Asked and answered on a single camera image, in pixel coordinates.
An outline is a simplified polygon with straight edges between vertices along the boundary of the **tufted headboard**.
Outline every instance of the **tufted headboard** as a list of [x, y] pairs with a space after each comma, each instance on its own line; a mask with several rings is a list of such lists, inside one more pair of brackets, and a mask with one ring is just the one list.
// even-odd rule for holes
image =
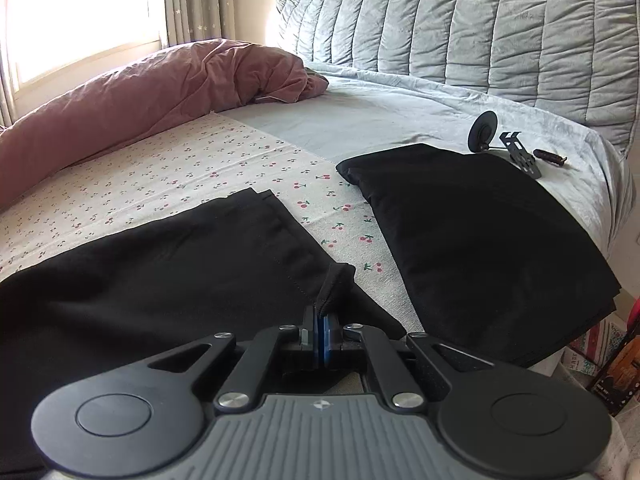
[[627, 153], [639, 126], [640, 0], [276, 0], [305, 60], [413, 75], [585, 124]]

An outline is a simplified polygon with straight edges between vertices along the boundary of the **window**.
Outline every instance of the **window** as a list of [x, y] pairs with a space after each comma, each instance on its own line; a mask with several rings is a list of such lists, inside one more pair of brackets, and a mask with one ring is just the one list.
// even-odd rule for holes
[[17, 91], [77, 60], [159, 39], [152, 0], [6, 0], [6, 49]]

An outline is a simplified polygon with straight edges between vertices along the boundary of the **silver bolt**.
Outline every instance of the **silver bolt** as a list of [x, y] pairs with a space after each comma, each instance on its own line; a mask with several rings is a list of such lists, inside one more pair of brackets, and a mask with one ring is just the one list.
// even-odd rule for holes
[[228, 392], [218, 397], [218, 404], [225, 408], [242, 408], [249, 403], [249, 396], [239, 392]]
[[417, 408], [422, 405], [424, 399], [418, 394], [403, 392], [401, 394], [395, 394], [391, 402], [398, 408]]

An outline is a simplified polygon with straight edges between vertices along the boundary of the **rolled pink comforter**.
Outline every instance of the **rolled pink comforter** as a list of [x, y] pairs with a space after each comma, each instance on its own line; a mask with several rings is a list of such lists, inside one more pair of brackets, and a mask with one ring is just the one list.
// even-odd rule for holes
[[294, 103], [328, 82], [278, 48], [209, 40], [161, 50], [70, 90], [0, 134], [0, 210], [56, 171], [210, 113]]

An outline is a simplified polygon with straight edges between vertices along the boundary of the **white logo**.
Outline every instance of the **white logo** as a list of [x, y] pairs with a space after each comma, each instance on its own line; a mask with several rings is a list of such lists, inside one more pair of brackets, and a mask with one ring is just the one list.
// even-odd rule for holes
[[332, 406], [332, 403], [330, 403], [328, 400], [320, 399], [316, 400], [316, 402], [314, 402], [312, 406], [322, 412], [322, 410], [326, 410], [328, 407]]

